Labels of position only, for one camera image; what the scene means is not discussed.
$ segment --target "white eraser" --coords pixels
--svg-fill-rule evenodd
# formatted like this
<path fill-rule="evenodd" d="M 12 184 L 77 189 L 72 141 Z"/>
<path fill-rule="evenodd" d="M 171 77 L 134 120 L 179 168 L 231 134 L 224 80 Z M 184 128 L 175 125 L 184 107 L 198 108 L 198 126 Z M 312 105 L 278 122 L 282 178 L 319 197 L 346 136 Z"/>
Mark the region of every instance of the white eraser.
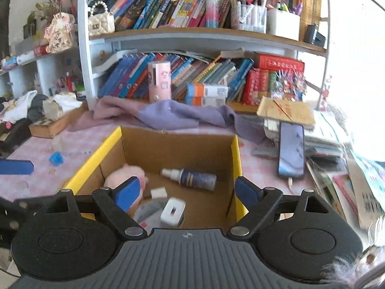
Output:
<path fill-rule="evenodd" d="M 151 189 L 151 198 L 152 199 L 167 198 L 166 188 L 160 187 L 160 188 L 156 188 L 156 189 Z"/>
<path fill-rule="evenodd" d="M 186 203 L 177 198 L 170 198 L 164 208 L 160 221 L 171 227 L 178 227 L 183 220 Z"/>

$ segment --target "cardboard box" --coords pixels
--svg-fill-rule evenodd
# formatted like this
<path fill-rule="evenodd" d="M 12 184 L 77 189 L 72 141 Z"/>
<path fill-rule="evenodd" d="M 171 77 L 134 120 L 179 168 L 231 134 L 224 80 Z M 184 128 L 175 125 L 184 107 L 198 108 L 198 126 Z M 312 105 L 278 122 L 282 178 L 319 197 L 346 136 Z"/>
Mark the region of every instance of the cardboard box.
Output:
<path fill-rule="evenodd" d="M 221 227 L 226 231 L 246 213 L 234 196 L 234 180 L 242 175 L 238 140 L 229 135 L 171 134 L 118 127 L 66 184 L 77 194 L 90 194 L 123 164 L 140 166 L 150 190 L 165 187 L 168 197 L 186 202 L 183 229 Z M 162 168 L 185 168 L 217 175 L 214 192 L 186 188 L 160 175 Z"/>
<path fill-rule="evenodd" d="M 29 130 L 33 137 L 53 138 L 66 129 L 67 126 L 74 123 L 87 110 L 88 105 L 84 101 L 80 108 L 72 110 L 59 120 L 43 118 L 30 125 Z"/>

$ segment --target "smartphone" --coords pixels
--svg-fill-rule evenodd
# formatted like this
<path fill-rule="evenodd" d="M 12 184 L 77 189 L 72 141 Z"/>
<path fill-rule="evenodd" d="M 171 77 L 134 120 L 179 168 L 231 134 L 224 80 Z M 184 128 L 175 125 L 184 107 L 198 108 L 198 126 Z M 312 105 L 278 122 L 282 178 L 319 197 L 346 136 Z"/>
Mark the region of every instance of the smartphone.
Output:
<path fill-rule="evenodd" d="M 301 179 L 305 174 L 305 141 L 302 125 L 281 122 L 278 175 Z"/>

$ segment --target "pink tablecloth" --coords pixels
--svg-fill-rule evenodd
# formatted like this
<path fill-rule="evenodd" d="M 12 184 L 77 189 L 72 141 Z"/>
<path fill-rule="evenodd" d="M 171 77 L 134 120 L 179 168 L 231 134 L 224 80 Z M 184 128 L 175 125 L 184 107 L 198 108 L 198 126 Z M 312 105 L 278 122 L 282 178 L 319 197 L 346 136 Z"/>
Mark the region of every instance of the pink tablecloth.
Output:
<path fill-rule="evenodd" d="M 32 137 L 18 148 L 9 159 L 30 160 L 35 170 L 31 175 L 0 175 L 0 196 L 8 200 L 27 196 L 53 195 L 84 164 L 88 157 L 100 146 L 103 140 L 116 128 L 115 125 L 93 127 L 83 131 L 61 133 L 64 163 L 53 167 L 49 156 L 53 153 L 52 140 Z M 223 129 L 207 125 L 198 129 L 183 129 L 175 133 L 189 134 L 235 134 L 232 129 Z M 299 195 L 305 188 L 313 188 L 307 173 L 301 181 L 294 181 L 293 191 L 287 187 L 287 181 L 276 175 L 277 161 L 251 156 L 255 144 L 239 138 L 243 175 L 260 188 L 276 187 L 284 194 Z"/>

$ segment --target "blue object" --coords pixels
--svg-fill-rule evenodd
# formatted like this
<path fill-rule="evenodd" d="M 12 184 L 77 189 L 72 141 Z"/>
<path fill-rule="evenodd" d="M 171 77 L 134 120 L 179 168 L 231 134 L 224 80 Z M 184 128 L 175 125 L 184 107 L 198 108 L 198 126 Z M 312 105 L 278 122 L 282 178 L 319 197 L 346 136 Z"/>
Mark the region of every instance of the blue object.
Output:
<path fill-rule="evenodd" d="M 31 175 L 32 172 L 31 161 L 0 159 L 0 175 Z"/>
<path fill-rule="evenodd" d="M 122 190 L 116 194 L 115 203 L 124 212 L 130 208 L 130 206 L 139 197 L 141 191 L 141 183 L 138 177 L 130 177 L 122 185 L 128 183 Z"/>
<path fill-rule="evenodd" d="M 49 161 L 52 163 L 53 166 L 59 166 L 64 162 L 62 154 L 60 152 L 53 153 L 53 155 L 49 157 Z"/>
<path fill-rule="evenodd" d="M 263 199 L 263 190 L 257 190 L 257 186 L 245 177 L 238 177 L 235 180 L 234 192 L 248 210 Z"/>

